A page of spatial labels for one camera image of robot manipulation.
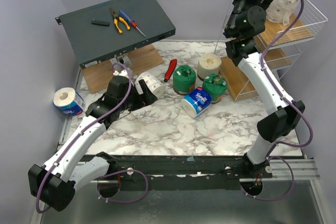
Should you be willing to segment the floral roll back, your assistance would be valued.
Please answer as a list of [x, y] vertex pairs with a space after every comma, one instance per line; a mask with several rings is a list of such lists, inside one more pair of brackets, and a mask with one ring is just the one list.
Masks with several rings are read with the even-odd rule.
[[144, 80], [147, 87], [150, 89], [150, 91], [158, 98], [160, 99], [163, 93], [165, 92], [165, 86], [162, 84], [162, 82], [155, 77], [150, 72], [146, 71], [140, 74], [137, 79], [135, 80], [135, 87], [137, 89], [137, 92], [139, 94], [143, 94], [142, 88], [140, 86], [140, 80]]

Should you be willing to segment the floral roll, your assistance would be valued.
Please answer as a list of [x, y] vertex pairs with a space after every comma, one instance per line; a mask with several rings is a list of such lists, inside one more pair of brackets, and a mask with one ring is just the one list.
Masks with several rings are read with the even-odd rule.
[[300, 0], [273, 0], [266, 10], [266, 18], [273, 23], [290, 24], [289, 18], [294, 12]]
[[140, 80], [144, 80], [147, 87], [150, 89], [150, 91], [158, 98], [160, 99], [163, 93], [165, 92], [165, 86], [162, 84], [162, 82], [155, 77], [150, 72], [146, 71], [140, 74], [137, 79], [135, 80], [135, 87], [137, 89], [137, 92], [139, 94], [143, 94], [142, 88], [140, 86]]

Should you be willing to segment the floral roll front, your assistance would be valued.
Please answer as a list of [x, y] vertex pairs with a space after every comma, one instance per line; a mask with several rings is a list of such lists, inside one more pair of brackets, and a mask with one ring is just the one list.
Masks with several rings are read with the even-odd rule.
[[294, 12], [300, 0], [273, 0], [266, 10], [266, 18], [273, 23], [290, 24], [289, 18]]

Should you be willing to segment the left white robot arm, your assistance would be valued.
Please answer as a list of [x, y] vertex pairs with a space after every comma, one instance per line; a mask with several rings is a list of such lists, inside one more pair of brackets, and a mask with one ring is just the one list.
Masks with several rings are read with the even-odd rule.
[[30, 193], [36, 197], [36, 211], [42, 214], [42, 201], [56, 211], [64, 210], [72, 201], [79, 183], [85, 184], [97, 177], [112, 179], [116, 175], [115, 164], [98, 155], [86, 165], [86, 170], [74, 172], [78, 162], [93, 142], [115, 122], [124, 111], [135, 111], [151, 105], [160, 96], [145, 80], [124, 76], [113, 77], [107, 91], [88, 106], [78, 128], [49, 160], [28, 171]]

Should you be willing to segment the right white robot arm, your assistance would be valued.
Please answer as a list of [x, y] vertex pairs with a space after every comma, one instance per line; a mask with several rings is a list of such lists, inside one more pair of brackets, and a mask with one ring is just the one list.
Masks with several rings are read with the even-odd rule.
[[244, 154], [242, 173], [249, 178], [260, 172], [275, 145], [298, 124], [305, 105], [295, 101], [268, 68], [255, 36], [265, 31], [266, 10], [273, 0], [233, 0], [224, 27], [227, 56], [249, 79], [266, 108], [267, 116], [257, 123], [258, 136]]

